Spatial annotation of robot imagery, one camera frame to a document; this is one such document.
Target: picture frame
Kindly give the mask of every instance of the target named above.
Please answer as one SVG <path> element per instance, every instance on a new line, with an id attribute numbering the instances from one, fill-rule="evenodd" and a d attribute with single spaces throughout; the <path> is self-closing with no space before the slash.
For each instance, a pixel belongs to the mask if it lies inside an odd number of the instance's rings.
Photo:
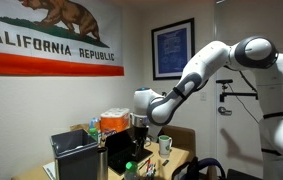
<path id="1" fill-rule="evenodd" d="M 180 79 L 194 56 L 194 18 L 151 30 L 153 80 Z"/>

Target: door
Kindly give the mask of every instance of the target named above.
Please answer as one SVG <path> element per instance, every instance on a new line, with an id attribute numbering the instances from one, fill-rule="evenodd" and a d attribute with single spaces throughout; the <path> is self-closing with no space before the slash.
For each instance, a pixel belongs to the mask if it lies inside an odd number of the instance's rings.
<path id="1" fill-rule="evenodd" d="M 283 53 L 283 1 L 281 0 L 225 0 L 215 6 L 216 40 L 234 45 L 250 36 L 270 39 Z M 250 71 L 243 72 L 252 85 L 255 79 Z M 216 96 L 225 91 L 253 93 L 239 72 L 220 69 L 217 80 L 232 79 L 233 83 L 216 84 Z M 217 159 L 227 169 L 235 169 L 262 177 L 262 154 L 258 121 L 262 112 L 258 100 L 252 96 L 226 96 L 217 99 Z"/>

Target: desk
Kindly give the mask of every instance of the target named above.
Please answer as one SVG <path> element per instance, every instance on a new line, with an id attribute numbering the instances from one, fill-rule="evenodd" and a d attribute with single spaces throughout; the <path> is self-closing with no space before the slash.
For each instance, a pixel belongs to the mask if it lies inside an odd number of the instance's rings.
<path id="1" fill-rule="evenodd" d="M 146 147 L 146 149 L 153 152 L 153 157 L 151 157 L 151 163 L 156 163 L 156 169 L 157 169 L 155 174 L 156 180 L 171 179 L 172 173 L 177 167 L 179 167 L 184 162 L 191 160 L 189 159 L 190 156 L 188 151 L 172 147 L 171 148 L 172 151 L 169 157 L 169 163 L 166 166 L 162 166 L 162 163 L 166 159 L 161 158 L 159 155 L 159 144 L 151 142 L 151 145 Z M 140 171 L 140 175 L 144 176 L 146 171 L 146 166 L 144 166 L 139 171 Z M 122 180 L 122 178 L 123 175 L 119 176 L 109 168 L 108 171 L 109 180 Z M 50 179 L 43 170 L 42 165 L 40 165 L 23 174 L 12 177 L 11 180 L 50 180 Z"/>

